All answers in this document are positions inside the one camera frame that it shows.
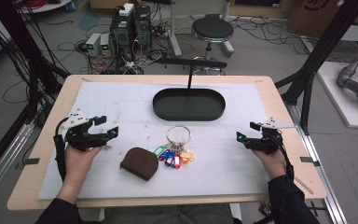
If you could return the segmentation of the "white table mat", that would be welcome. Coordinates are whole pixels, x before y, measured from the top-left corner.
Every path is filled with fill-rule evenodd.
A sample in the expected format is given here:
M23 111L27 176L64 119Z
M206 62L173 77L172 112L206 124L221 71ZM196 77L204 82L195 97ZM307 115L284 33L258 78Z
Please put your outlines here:
M117 128L117 138L94 159L79 196L82 199L134 199L234 194L264 194L268 177L253 153L236 139L237 133L259 137L250 122L264 122L267 115L253 84L211 83L226 100L223 115L214 121L166 121L152 106L164 83L86 82L73 108L87 117L106 116L93 133ZM161 162L147 181L121 168L133 147L154 151L168 141L185 141L194 154L175 169Z

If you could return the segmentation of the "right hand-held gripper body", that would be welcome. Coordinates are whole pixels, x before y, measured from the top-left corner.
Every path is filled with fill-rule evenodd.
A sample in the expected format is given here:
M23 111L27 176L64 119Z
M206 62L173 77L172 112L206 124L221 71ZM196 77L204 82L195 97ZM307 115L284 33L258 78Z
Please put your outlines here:
M249 138L249 143L245 146L248 149L262 151L270 154L278 149L283 150L283 138L281 129L295 128L293 122L282 121L275 118L269 118L261 123L262 137L259 139Z

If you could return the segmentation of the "black round stool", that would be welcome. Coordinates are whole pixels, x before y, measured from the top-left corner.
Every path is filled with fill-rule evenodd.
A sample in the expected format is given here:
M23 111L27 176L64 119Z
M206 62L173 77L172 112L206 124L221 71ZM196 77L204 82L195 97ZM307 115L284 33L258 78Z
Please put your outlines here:
M233 26L221 19L218 14L207 14L195 20L191 26L192 35L207 43L204 55L195 57L195 60L216 62L216 59L211 56L212 43L225 43L232 37L233 32Z

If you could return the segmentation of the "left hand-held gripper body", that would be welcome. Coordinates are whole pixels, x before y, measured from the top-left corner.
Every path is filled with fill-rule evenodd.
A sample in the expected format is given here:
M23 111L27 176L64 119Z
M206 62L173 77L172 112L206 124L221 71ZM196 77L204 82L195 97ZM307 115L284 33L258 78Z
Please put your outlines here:
M91 147L103 147L109 141L104 133L89 133L92 127L89 118L80 108L73 110L59 123L59 130L65 131L64 140L72 147L86 151Z

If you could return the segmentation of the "person's left hand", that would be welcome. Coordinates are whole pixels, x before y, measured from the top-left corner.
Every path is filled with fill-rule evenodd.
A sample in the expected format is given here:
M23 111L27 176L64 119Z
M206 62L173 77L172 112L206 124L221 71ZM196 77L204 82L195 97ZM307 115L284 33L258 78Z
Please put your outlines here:
M63 183L72 187L81 187L94 158L102 149L102 147L93 147L86 151L80 151L72 146L68 146L64 156L66 175Z

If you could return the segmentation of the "white stand leg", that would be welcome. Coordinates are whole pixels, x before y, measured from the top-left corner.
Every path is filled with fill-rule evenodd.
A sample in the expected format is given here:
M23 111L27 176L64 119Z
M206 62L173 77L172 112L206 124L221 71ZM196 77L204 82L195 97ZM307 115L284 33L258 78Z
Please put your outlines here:
M229 12L231 2L232 2L232 0L225 0L225 2L223 4L221 18L224 21L227 21L227 16L228 16L228 12ZM231 56L235 52L235 49L232 47L232 45L231 45L231 43L229 41L226 41L224 43L224 47L225 47L225 49L227 51L228 56Z
M180 58L182 51L175 34L175 4L176 0L170 0L170 30L168 32L174 56Z

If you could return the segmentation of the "cardboard box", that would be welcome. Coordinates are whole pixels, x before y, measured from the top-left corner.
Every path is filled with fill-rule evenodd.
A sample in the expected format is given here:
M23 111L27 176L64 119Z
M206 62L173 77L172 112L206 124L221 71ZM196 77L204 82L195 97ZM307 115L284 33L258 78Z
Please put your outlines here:
M321 37L330 23L340 13L346 0L294 0L287 19L291 34ZM351 21L358 24L358 15Z

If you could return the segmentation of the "black computer tower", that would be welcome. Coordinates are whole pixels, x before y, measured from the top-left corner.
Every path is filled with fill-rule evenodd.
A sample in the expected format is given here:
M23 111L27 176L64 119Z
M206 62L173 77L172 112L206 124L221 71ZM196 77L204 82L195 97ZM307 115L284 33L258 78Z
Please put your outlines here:
M151 46L151 8L150 6L138 6L134 10L135 34L138 45L143 49Z
M118 53L126 61L132 61L133 53L131 45L134 40L132 15L121 16L119 9L116 8L113 12L110 33L118 48Z

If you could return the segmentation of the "brown pouch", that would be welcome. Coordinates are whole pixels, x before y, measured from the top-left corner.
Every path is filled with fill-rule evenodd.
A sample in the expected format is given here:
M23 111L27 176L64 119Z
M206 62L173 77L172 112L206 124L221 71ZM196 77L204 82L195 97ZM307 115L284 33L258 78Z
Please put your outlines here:
M144 148L133 147L126 153L120 167L148 181L158 169L158 158Z

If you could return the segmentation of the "black tape strip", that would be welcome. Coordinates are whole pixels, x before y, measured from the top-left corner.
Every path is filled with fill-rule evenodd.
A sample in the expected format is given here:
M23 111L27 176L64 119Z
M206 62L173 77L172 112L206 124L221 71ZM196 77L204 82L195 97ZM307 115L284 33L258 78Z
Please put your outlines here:
M26 159L25 161L18 162L15 165L15 169L22 170L26 165L33 165L39 163L39 158L33 158L33 159Z
M302 162L312 163L315 167L321 166L319 161L315 161L312 157L300 157Z

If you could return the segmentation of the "white box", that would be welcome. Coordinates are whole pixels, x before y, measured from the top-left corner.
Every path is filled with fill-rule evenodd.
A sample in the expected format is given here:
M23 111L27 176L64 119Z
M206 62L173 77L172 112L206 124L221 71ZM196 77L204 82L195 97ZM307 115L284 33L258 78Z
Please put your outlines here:
M126 3L121 8L118 14L123 17L129 17L134 10L134 4Z

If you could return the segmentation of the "white platform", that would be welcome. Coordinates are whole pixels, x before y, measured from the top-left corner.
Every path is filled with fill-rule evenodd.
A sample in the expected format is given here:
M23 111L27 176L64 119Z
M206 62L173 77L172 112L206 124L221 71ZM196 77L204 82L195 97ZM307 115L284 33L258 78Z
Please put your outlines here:
M337 85L338 74L345 66L346 63L325 62L318 71L318 77L345 124L358 128L358 97Z

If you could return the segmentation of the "black oval tray with hanger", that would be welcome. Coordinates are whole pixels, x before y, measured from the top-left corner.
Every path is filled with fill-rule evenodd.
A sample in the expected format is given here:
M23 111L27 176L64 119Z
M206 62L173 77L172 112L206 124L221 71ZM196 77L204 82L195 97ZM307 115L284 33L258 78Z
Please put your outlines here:
M219 119L226 100L218 91L192 88L195 66L225 68L226 63L215 61L161 58L158 63L189 65L190 72L185 88L168 88L155 94L152 105L154 113L167 121L212 121Z

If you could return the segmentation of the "grey power supply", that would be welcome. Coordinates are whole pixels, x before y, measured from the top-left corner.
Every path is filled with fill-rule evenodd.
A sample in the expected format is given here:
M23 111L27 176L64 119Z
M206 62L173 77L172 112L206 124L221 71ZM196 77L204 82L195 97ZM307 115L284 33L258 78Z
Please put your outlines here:
M112 51L111 51L111 41L110 41L110 35L109 34L101 34L101 52L104 57L111 57Z
M86 47L91 57L97 57L101 53L101 35L99 33L92 34L86 41Z

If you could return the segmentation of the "person's right hand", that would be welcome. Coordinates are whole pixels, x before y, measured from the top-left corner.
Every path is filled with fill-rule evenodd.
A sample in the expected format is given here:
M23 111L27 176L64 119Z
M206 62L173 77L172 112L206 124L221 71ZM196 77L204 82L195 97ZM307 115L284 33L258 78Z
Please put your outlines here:
M270 154L253 150L253 153L261 160L270 180L286 174L286 162L279 150Z

